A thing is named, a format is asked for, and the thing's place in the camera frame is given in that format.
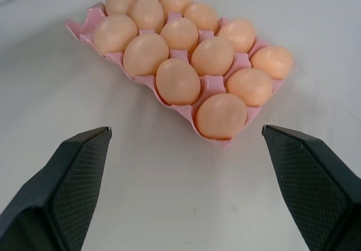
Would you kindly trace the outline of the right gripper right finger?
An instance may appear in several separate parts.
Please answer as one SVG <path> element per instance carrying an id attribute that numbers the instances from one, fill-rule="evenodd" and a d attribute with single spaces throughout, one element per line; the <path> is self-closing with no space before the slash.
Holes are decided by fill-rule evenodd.
<path id="1" fill-rule="evenodd" d="M 320 139 L 265 125 L 284 202 L 310 251 L 361 251 L 361 178 Z"/>

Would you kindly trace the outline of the pink egg tray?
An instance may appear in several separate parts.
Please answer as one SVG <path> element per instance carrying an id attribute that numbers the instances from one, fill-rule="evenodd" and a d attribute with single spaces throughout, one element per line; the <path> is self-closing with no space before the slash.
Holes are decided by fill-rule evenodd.
<path id="1" fill-rule="evenodd" d="M 94 45 L 93 45 L 93 34 L 95 28 L 107 17 L 107 13 L 105 10 L 105 5 L 103 2 L 98 2 L 97 4 L 89 7 L 87 9 L 87 16 L 85 21 L 82 24 L 79 24 L 75 22 L 72 19 L 66 20 L 64 23 L 65 27 L 71 32 L 71 34 L 78 39 L 79 41 L 91 46 L 93 50 L 96 51 Z M 199 31 L 199 41 L 204 41 L 206 39 L 209 39 L 214 36 L 214 33 L 212 31 L 207 30 L 200 30 Z M 222 148 L 226 148 L 231 144 L 232 140 L 243 131 L 244 128 L 246 128 L 260 113 L 262 110 L 261 107 L 247 107 L 247 118 L 245 121 L 244 126 L 242 129 L 231 139 L 226 140 L 217 140 L 217 139 L 209 139 L 205 136 L 202 136 L 201 133 L 198 131 L 196 127 L 196 114 L 198 111 L 198 108 L 202 105 L 202 103 L 210 98 L 213 95 L 221 94 L 226 92 L 226 88 L 224 86 L 224 81 L 227 81 L 228 78 L 237 71 L 243 70 L 246 67 L 251 67 L 250 58 L 259 50 L 261 50 L 264 47 L 270 46 L 267 42 L 262 40 L 259 37 L 256 37 L 256 40 L 254 41 L 254 44 L 251 48 L 251 50 L 248 53 L 238 53 L 236 52 L 234 54 L 234 59 L 231 65 L 231 68 L 224 76 L 203 76 L 200 77 L 200 84 L 201 84 L 201 90 L 198 100 L 193 105 L 168 105 L 166 104 L 161 96 L 159 96 L 157 88 L 156 88 L 156 78 L 155 76 L 140 76 L 131 78 L 124 72 L 123 68 L 123 55 L 122 52 L 115 52 L 115 53 L 109 53 L 106 54 L 106 56 L 103 56 L 100 54 L 100 56 L 107 61 L 110 61 L 116 65 L 118 65 L 121 70 L 124 72 L 124 74 L 132 81 L 142 84 L 144 86 L 147 86 L 149 89 L 151 89 L 155 95 L 155 97 L 158 99 L 158 101 L 165 106 L 166 108 L 169 108 L 171 110 L 177 111 L 180 115 L 182 115 L 187 121 L 190 122 L 192 125 L 194 132 L 204 138 L 205 140 L 219 146 Z M 182 59 L 189 63 L 189 56 L 187 50 L 170 50 L 169 55 L 171 58 L 178 58 Z M 276 80 L 272 78 L 272 86 L 273 86 L 273 92 L 272 95 L 274 95 L 283 85 L 285 79 L 283 80 Z"/>

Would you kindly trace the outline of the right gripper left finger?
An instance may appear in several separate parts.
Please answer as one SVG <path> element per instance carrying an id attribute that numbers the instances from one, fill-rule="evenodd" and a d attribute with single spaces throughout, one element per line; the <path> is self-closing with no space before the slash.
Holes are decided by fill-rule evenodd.
<path id="1" fill-rule="evenodd" d="M 0 214 L 0 251 L 81 251 L 111 137 L 99 127 L 58 146 Z"/>

